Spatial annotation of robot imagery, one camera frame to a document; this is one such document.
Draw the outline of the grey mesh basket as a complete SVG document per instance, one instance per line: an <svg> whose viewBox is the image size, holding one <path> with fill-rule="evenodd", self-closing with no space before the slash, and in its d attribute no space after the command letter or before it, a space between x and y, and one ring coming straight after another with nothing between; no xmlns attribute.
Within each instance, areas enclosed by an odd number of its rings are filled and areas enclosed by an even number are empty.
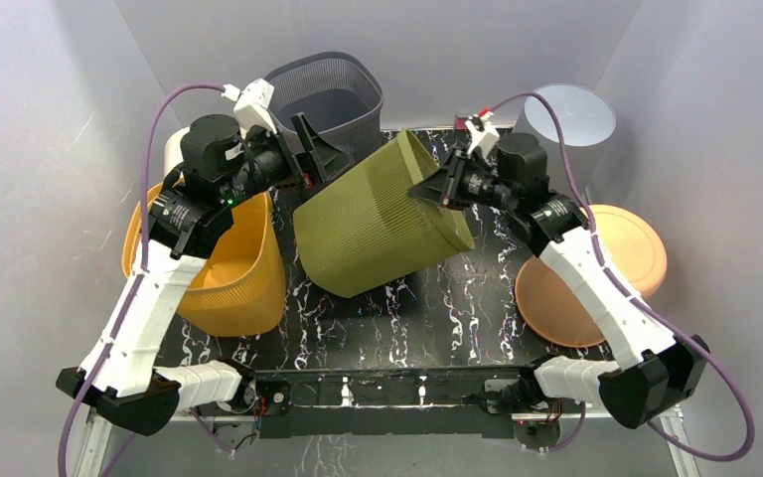
<svg viewBox="0 0 763 477"><path fill-rule="evenodd" d="M305 115L327 142L360 162L382 145L382 87L355 57L323 52L268 73L274 87L269 109L292 152L302 145L291 122Z"/></svg>

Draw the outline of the olive green mesh basket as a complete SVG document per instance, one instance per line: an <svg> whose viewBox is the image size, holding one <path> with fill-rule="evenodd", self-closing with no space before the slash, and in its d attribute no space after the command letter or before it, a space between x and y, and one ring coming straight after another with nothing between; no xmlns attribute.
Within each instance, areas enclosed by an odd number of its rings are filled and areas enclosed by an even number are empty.
<svg viewBox="0 0 763 477"><path fill-rule="evenodd" d="M439 169L410 130L293 214L297 253L318 287L350 298L475 246L465 215L409 196Z"/></svg>

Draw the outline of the yellow mesh basket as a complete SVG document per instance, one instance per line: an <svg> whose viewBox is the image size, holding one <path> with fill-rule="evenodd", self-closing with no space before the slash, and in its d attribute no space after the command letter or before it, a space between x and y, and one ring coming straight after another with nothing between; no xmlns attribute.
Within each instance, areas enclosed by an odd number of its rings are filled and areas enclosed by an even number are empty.
<svg viewBox="0 0 763 477"><path fill-rule="evenodd" d="M269 194L258 194L232 209L233 224L209 258L174 259L161 243L141 245L141 216L135 211L122 268L128 277L143 280L117 340L159 341L174 315L216 337L257 335L276 327L285 306L286 278L271 212Z"/></svg>

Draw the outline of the orange round plastic bucket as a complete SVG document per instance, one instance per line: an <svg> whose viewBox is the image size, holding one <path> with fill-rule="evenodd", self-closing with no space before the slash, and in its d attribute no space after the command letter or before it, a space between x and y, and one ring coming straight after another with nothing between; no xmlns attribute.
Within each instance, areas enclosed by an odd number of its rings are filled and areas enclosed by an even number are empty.
<svg viewBox="0 0 763 477"><path fill-rule="evenodd" d="M600 264L586 232L567 235L520 269L517 307L528 326L557 345L572 348L607 341L616 353L640 355L653 346L653 325L605 274L609 268L634 298L646 300L661 286L668 259L658 233L638 215L609 205L593 205Z"/></svg>

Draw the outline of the light grey round bucket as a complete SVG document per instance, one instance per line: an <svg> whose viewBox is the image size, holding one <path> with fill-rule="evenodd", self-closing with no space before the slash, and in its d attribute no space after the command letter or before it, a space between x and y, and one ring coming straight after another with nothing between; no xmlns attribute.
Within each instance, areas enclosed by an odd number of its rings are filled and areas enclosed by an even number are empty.
<svg viewBox="0 0 763 477"><path fill-rule="evenodd" d="M556 113L576 189L584 193L603 157L606 142L616 129L616 115L605 99L582 86L549 84L534 92L543 96ZM538 140L547 154L549 186L560 194L572 197L554 124L537 99L525 99L513 131L531 134Z"/></svg>

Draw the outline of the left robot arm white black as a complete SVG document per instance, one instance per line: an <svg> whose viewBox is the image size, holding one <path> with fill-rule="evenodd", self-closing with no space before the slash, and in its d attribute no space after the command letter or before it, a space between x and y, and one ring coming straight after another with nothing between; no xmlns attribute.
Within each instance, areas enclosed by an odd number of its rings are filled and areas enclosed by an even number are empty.
<svg viewBox="0 0 763 477"><path fill-rule="evenodd" d="M182 136L181 162L147 203L137 268L84 361L60 371L57 388L111 424L150 436L184 409L221 402L252 409L255 384L227 359L188 367L155 363L185 293L231 228L235 207L270 188L328 185L353 163L306 116L293 115L302 149L277 127L241 126L224 114L196 119Z"/></svg>

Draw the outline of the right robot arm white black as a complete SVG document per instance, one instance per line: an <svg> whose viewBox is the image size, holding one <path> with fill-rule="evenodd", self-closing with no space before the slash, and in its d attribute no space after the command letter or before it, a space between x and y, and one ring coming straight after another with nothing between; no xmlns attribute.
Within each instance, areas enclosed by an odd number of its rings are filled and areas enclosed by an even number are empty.
<svg viewBox="0 0 763 477"><path fill-rule="evenodd" d="M512 231L567 286L608 342L610 361L553 356L527 366L518 401L533 411L559 398L595 404L635 429L694 394L708 348L697 335L676 336L643 310L638 292L612 282L616 272L599 261L603 245L593 241L587 216L550 187L546 165L534 136L511 133L496 144L495 168L480 151L456 147L408 194L438 208L481 204L504 212Z"/></svg>

